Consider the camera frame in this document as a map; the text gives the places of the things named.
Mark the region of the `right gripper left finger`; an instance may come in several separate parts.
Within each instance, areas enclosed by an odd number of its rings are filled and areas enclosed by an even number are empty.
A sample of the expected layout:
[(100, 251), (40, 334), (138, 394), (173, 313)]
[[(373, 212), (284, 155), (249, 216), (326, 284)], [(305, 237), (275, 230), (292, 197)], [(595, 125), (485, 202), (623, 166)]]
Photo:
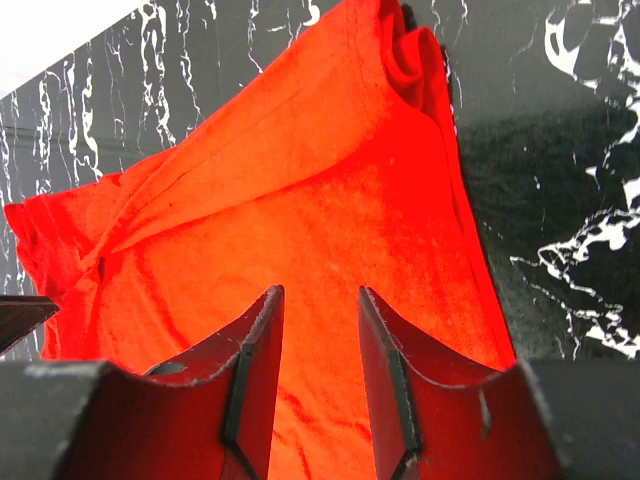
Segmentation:
[(274, 285), (143, 375), (107, 361), (3, 362), (2, 477), (266, 478), (283, 320)]

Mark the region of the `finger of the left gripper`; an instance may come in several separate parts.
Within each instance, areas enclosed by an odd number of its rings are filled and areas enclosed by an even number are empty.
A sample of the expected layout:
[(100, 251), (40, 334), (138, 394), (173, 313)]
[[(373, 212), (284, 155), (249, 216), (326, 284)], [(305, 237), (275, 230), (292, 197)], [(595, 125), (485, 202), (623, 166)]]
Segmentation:
[(0, 341), (4, 354), (25, 336), (59, 311), (46, 296), (2, 295), (0, 298)]

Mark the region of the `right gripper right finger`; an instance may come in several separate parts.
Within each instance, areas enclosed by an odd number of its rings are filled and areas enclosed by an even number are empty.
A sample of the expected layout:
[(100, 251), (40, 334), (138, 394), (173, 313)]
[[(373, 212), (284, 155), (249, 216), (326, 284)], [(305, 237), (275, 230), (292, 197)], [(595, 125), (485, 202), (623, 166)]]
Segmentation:
[(367, 287), (358, 325), (379, 478), (638, 477), (636, 362), (520, 360), (497, 371)]

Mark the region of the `red t shirt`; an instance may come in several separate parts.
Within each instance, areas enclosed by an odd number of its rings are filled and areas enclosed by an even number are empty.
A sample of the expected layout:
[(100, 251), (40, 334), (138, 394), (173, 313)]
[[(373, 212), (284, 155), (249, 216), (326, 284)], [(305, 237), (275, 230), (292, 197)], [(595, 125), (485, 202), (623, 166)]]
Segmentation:
[(375, 475), (361, 286), (481, 364), (515, 358), (441, 47), (396, 1), (340, 3), (179, 145), (4, 212), (59, 308), (47, 360), (143, 373), (282, 285), (273, 479)]

